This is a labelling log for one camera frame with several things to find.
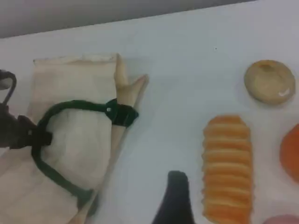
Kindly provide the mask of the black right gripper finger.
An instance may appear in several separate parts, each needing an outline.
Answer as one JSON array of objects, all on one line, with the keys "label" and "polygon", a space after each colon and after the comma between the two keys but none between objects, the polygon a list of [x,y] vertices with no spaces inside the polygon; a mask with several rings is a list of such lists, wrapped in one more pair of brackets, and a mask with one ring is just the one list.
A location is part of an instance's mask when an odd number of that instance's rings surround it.
[{"label": "black right gripper finger", "polygon": [[166,191],[152,223],[194,223],[189,180],[184,172],[173,170],[168,173]]}]

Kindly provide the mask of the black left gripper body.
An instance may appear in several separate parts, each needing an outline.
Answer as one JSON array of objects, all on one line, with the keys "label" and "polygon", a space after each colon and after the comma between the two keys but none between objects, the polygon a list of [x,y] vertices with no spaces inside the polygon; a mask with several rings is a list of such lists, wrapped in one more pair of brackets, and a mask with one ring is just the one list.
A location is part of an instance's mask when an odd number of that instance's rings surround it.
[{"label": "black left gripper body", "polygon": [[15,116],[9,113],[9,107],[0,104],[0,147],[19,149],[19,123]]}]

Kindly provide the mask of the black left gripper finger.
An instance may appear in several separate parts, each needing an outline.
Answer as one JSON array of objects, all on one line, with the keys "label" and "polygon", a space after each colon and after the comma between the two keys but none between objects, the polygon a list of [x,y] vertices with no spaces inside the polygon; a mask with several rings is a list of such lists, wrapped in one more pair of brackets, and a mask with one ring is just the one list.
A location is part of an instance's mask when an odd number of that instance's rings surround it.
[{"label": "black left gripper finger", "polygon": [[18,137],[13,143],[13,149],[20,149],[27,146],[33,146],[35,143],[41,146],[49,146],[52,141],[52,133],[31,133]]},{"label": "black left gripper finger", "polygon": [[20,124],[21,131],[26,135],[32,135],[37,125],[28,117],[19,115],[18,123]]}]

